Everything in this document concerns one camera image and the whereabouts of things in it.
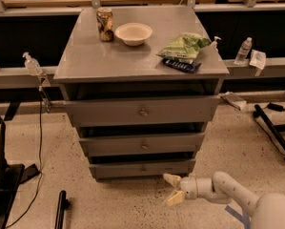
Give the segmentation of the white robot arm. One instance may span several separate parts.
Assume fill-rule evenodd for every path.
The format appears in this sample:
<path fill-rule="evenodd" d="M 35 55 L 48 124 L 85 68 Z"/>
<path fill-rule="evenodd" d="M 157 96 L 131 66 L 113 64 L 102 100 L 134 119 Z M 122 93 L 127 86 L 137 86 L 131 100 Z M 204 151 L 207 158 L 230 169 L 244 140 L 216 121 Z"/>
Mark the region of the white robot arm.
<path fill-rule="evenodd" d="M 258 196 L 225 172 L 211 177 L 180 177 L 164 174 L 173 187 L 166 204 L 173 206 L 184 199 L 204 198 L 209 202 L 228 204 L 234 200 L 251 218 L 251 229 L 285 229 L 285 195 L 269 193 Z"/>

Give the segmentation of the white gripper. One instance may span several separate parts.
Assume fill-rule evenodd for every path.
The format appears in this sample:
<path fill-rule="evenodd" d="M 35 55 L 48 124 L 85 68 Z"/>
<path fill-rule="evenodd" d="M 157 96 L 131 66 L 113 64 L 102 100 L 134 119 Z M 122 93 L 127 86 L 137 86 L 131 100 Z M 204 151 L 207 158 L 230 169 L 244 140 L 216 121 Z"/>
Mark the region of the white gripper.
<path fill-rule="evenodd" d="M 172 174 L 164 174 L 165 181 L 172 187 L 178 187 L 180 184 L 181 191 L 173 191 L 166 200 L 167 206 L 174 206 L 181 203 L 184 199 L 197 199 L 196 177 L 183 177 Z"/>

